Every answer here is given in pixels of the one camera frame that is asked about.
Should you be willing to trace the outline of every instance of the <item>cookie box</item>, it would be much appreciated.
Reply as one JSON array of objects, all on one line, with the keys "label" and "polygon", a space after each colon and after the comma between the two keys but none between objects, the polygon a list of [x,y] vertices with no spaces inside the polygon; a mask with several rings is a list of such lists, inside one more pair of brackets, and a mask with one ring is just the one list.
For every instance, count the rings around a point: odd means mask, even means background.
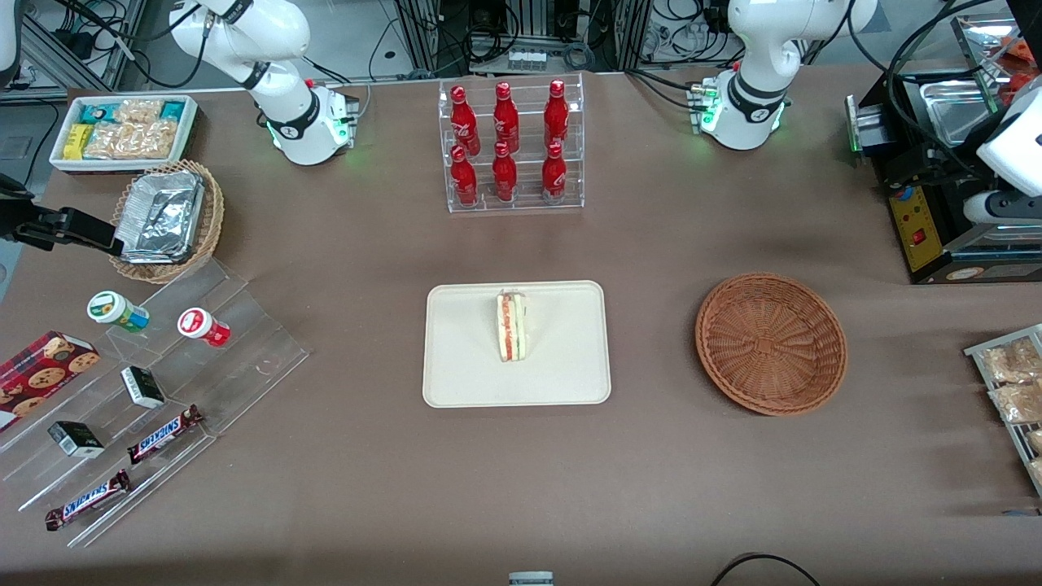
[{"label": "cookie box", "polygon": [[101,359],[91,344],[48,332],[0,364],[0,432]]},{"label": "cookie box", "polygon": [[[89,160],[89,158],[66,158],[65,145],[69,140],[70,132],[74,126],[81,122],[83,112],[94,106],[121,102],[124,99],[135,100],[163,100],[170,102],[181,102],[184,104],[180,111],[180,118],[177,122],[177,132],[174,135],[174,144],[170,149],[170,155],[166,158],[130,158],[130,160]],[[192,127],[198,106],[196,101],[187,94],[125,94],[107,96],[88,96],[76,98],[69,104],[69,112],[66,113],[65,121],[58,130],[57,140],[54,141],[54,148],[51,149],[51,165],[66,173],[132,173],[152,169],[160,165],[177,163],[183,158],[188,148],[189,138],[192,135]]]}]

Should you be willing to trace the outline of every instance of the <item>empty wicker basket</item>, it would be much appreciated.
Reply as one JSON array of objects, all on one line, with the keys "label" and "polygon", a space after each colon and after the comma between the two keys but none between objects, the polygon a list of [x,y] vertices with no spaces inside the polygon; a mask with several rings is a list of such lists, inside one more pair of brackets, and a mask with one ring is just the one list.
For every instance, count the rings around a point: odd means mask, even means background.
[{"label": "empty wicker basket", "polygon": [[695,345],[720,390],[765,415],[814,411],[846,374],[836,315],[813,291],[776,274],[743,274],[713,289],[698,310]]},{"label": "empty wicker basket", "polygon": [[[178,161],[177,163],[150,169],[143,173],[143,175],[173,173],[176,171],[193,171],[198,173],[206,182],[192,257],[180,265],[131,265],[113,257],[113,265],[116,266],[116,270],[123,276],[155,285],[166,285],[173,280],[175,276],[188,270],[193,264],[213,254],[214,249],[217,248],[217,241],[221,238],[221,222],[224,220],[224,195],[221,193],[221,186],[217,185],[214,175],[205,167],[194,161]],[[113,213],[113,225],[119,225],[120,223],[120,217],[123,215],[123,206],[126,205],[127,194],[130,192],[130,185],[127,185],[126,189],[123,190],[123,197],[116,204],[116,212]]]}]

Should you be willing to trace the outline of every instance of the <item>brown tablecloth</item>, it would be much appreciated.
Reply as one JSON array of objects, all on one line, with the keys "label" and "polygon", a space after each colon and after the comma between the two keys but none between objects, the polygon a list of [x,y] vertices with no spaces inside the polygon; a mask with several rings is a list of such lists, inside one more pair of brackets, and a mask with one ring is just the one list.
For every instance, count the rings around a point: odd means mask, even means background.
[{"label": "brown tablecloth", "polygon": [[[907,285],[844,129],[843,97],[875,77],[807,69],[768,144],[731,152],[634,80],[587,75],[587,207],[500,218],[445,210],[437,82],[377,88],[359,146],[315,168],[271,147],[246,93],[197,95],[218,257],[314,356],[85,550],[3,502],[0,582],[691,585],[760,551],[823,584],[1039,583],[1042,519],[998,515],[1037,499],[961,350],[1042,321],[1040,289]],[[45,202],[107,217],[126,180],[55,173]],[[846,382],[811,415],[733,405],[693,353],[701,298],[754,270],[800,279],[846,331]],[[577,278],[605,291],[606,402],[424,404],[432,287]],[[83,304],[105,288],[152,290],[103,254],[27,249],[0,356],[42,327],[100,336]],[[768,563],[729,583],[801,583]]]}]

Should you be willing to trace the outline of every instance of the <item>coca-cola bottle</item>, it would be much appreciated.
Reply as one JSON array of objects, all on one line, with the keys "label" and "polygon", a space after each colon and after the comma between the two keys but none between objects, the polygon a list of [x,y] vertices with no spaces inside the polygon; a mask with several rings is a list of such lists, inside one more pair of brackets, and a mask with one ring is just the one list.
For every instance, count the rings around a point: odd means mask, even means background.
[{"label": "coca-cola bottle", "polygon": [[546,125],[544,140],[547,148],[553,141],[565,143],[568,138],[568,103],[565,102],[565,82],[561,79],[550,81],[550,99],[543,111],[543,123]]},{"label": "coca-cola bottle", "polygon": [[467,161],[467,151],[462,145],[452,145],[452,167],[449,173],[452,175],[452,190],[460,200],[460,205],[473,207],[477,205],[477,174],[474,173],[474,166]]},{"label": "coca-cola bottle", "polygon": [[518,106],[511,98],[511,84],[496,83],[496,109],[492,113],[496,124],[496,141],[503,141],[511,152],[521,148],[521,130],[518,122]]},{"label": "coca-cola bottle", "polygon": [[452,97],[452,133],[456,142],[467,149],[467,154],[476,156],[481,152],[481,141],[477,138],[474,108],[467,103],[467,91],[462,86],[453,86],[449,95]]},{"label": "coca-cola bottle", "polygon": [[511,148],[505,141],[496,143],[496,160],[492,163],[492,174],[496,177],[496,197],[510,203],[518,192],[518,166],[511,156]]},{"label": "coca-cola bottle", "polygon": [[543,200],[550,205],[556,205],[565,198],[565,173],[568,168],[561,158],[561,141],[553,141],[546,149],[546,161],[543,162]]}]

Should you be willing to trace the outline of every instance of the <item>metal tray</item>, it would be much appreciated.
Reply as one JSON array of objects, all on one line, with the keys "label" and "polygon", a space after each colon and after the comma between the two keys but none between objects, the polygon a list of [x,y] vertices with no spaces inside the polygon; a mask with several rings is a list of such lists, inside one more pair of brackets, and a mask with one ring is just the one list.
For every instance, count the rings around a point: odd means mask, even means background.
[{"label": "metal tray", "polygon": [[948,146],[961,145],[969,131],[991,115],[974,81],[926,83],[919,87],[919,95],[934,129]]}]

